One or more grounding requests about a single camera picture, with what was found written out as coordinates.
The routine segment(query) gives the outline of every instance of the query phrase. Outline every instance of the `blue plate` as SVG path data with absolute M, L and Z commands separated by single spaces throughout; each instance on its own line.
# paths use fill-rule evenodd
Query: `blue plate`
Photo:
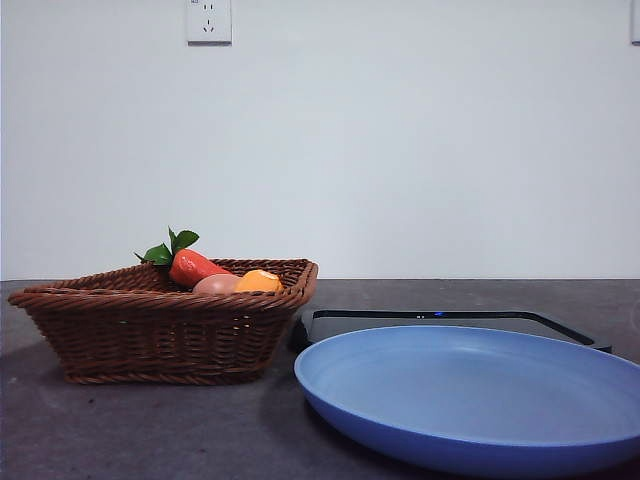
M 295 373 L 330 424 L 420 466 L 551 478 L 640 453 L 640 366 L 559 340 L 406 326 L 307 348 Z

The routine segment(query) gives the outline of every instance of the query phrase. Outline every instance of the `wall socket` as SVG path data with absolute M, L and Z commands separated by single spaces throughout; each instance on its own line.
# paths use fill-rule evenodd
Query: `wall socket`
M 640 0 L 631 2 L 631 45 L 640 47 Z
M 189 45 L 231 45 L 231 0 L 185 0 Z

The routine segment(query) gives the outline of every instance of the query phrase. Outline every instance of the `plate rim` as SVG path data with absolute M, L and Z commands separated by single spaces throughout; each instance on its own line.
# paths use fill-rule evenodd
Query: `plate rim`
M 366 413 L 362 413 L 359 412 L 357 410 L 354 410 L 350 407 L 347 407 L 345 405 L 343 405 L 341 402 L 335 402 L 335 401 L 329 401 L 326 398 L 323 397 L 323 395 L 319 394 L 317 389 L 313 388 L 310 386 L 310 382 L 308 381 L 307 378 L 305 378 L 304 374 L 301 372 L 301 365 L 303 364 L 303 362 L 305 361 L 305 357 L 309 355 L 308 352 L 313 351 L 314 349 L 317 348 L 321 348 L 321 346 L 325 343 L 330 343 L 333 341 L 339 341 L 338 339 L 342 339 L 343 337 L 347 337 L 347 336 L 351 336 L 351 335 L 364 335 L 367 334 L 367 332 L 372 332 L 372 331 L 382 331 L 382 330 L 407 330 L 407 329 L 438 329 L 438 330 L 444 330 L 444 331 L 452 331 L 452 330 L 463 330 L 463 331 L 467 331 L 469 333 L 471 332 L 483 332 L 486 333 L 490 336 L 517 336 L 517 337 L 527 337 L 527 340 L 532 341 L 532 342 L 540 342 L 540 343 L 547 343 L 547 342 L 551 342 L 551 343 L 555 343 L 555 344 L 561 344 L 562 348 L 567 348 L 567 349 L 577 349 L 580 351 L 584 351 L 584 352 L 592 352 L 592 353 L 588 353 L 589 355 L 596 355 L 596 356 L 600 356 L 602 357 L 604 355 L 604 359 L 606 359 L 606 361 L 609 362 L 621 362 L 622 364 L 627 364 L 628 366 L 634 368 L 638 375 L 640 376 L 640 365 L 627 360 L 625 358 L 621 358 L 617 355 L 611 354 L 611 353 L 607 353 L 607 352 L 602 352 L 600 350 L 596 350 L 584 345 L 578 345 L 575 343 L 571 343 L 571 342 L 567 342 L 564 340 L 558 340 L 555 338 L 548 338 L 548 337 L 542 337 L 539 335 L 532 335 L 532 334 L 528 334 L 528 333 L 520 333 L 520 332 L 510 332 L 510 331 L 506 331 L 506 330 L 497 330 L 497 329 L 492 329 L 492 328 L 481 328 L 481 327 L 462 327 L 462 326 L 455 326 L 455 325 L 399 325 L 399 326 L 390 326 L 390 327 L 374 327 L 374 328 L 366 328 L 366 329 L 362 329 L 362 330 L 356 330 L 353 332 L 346 332 L 346 333 L 342 333 L 339 335 L 335 335 L 333 337 L 329 337 L 329 338 L 325 338 L 317 343 L 312 344 L 311 346 L 307 347 L 305 350 L 303 350 L 295 359 L 294 362 L 294 374 L 298 380 L 298 382 L 300 383 L 300 385 L 303 387 L 303 389 L 307 392 L 309 392 L 311 395 L 313 395 L 314 397 L 316 397 L 317 399 L 321 400 L 322 402 L 329 404 L 330 406 L 333 406 L 335 408 L 338 408 L 339 410 L 343 411 L 344 413 L 350 414 L 350 415 L 354 415 L 356 417 L 360 417 L 366 421 L 378 424 L 378 425 L 382 425 L 391 429 L 395 429 L 395 430 L 400 430 L 403 432 L 408 432 L 408 433 L 412 433 L 412 434 L 416 434 L 416 435 L 420 435 L 420 436 L 427 436 L 430 438 L 434 438 L 434 439 L 439 439 L 439 440 L 443 440 L 443 441 L 454 441 L 454 442 L 461 442 L 461 443 L 466 443 L 466 444 L 474 444 L 474 445 L 481 445 L 481 446 L 493 446 L 493 447 L 518 447 L 518 448 L 577 448 L 577 447 L 595 447 L 595 446 L 602 446 L 602 445 L 607 445 L 607 444 L 615 444 L 615 443 L 620 443 L 620 442 L 626 442 L 626 441 L 630 441 L 630 440 L 634 440 L 637 438 L 640 438 L 640 430 L 637 433 L 632 433 L 630 435 L 625 435 L 625 436 L 618 436 L 618 437 L 610 437 L 610 438 L 606 438 L 603 440 L 590 440 L 590 441 L 562 441 L 562 442 L 540 442 L 540 441 L 524 441 L 524 442 L 517 442 L 517 441 L 506 441 L 506 440 L 482 440 L 482 439 L 473 439 L 473 438 L 462 438 L 462 437 L 457 437 L 457 436 L 451 436 L 451 435 L 443 435 L 443 434 L 438 434 L 438 433 L 433 433 L 433 432 L 428 432 L 428 431 L 423 431 L 423 430 L 419 430 L 419 429 L 414 429 L 414 428 L 409 428 L 409 427 L 405 427 L 405 426 L 401 426 L 398 424 L 394 424 L 393 422 L 389 422 L 389 421 L 383 421 L 379 418 L 376 418 L 374 416 L 368 415 Z

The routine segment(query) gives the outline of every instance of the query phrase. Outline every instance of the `basket rim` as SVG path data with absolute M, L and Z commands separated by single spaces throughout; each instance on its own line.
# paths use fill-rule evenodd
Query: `basket rim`
M 9 296 L 9 303 L 15 306 L 26 306 L 30 300 L 34 298 L 48 298 L 54 300 L 56 298 L 68 299 L 75 303 L 90 302 L 94 305 L 107 305 L 110 300 L 118 300 L 122 302 L 141 303 L 147 308 L 159 307 L 176 307 L 180 305 L 188 305 L 189 308 L 237 308 L 242 303 L 243 309 L 264 309 L 269 306 L 277 307 L 305 303 L 315 290 L 315 281 L 318 271 L 318 265 L 314 262 L 300 259 L 216 259 L 219 262 L 247 262 L 247 263 L 306 263 L 304 270 L 298 276 L 296 284 L 287 287 L 279 292 L 234 292 L 231 294 L 206 294 L 193 293 L 191 291 L 163 292 L 158 290 L 122 290 L 122 289 L 97 289 L 97 288 L 73 288 L 67 287 L 71 282 L 93 281 L 103 276 L 118 275 L 130 273 L 141 268 L 149 268 L 149 264 L 139 264 L 130 267 L 124 267 L 109 272 L 102 272 L 93 275 L 87 275 L 69 280 L 59 280 L 41 285 L 34 285 L 14 292 Z

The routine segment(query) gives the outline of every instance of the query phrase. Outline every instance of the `toy fruit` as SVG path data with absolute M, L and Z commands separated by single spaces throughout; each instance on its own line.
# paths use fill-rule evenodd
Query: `toy fruit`
M 236 285 L 236 292 L 277 292 L 283 289 L 280 278 L 264 270 L 250 270 Z
M 209 293 L 212 295 L 233 293 L 239 281 L 240 277 L 231 273 L 210 275 L 200 280 L 193 287 L 193 293 Z

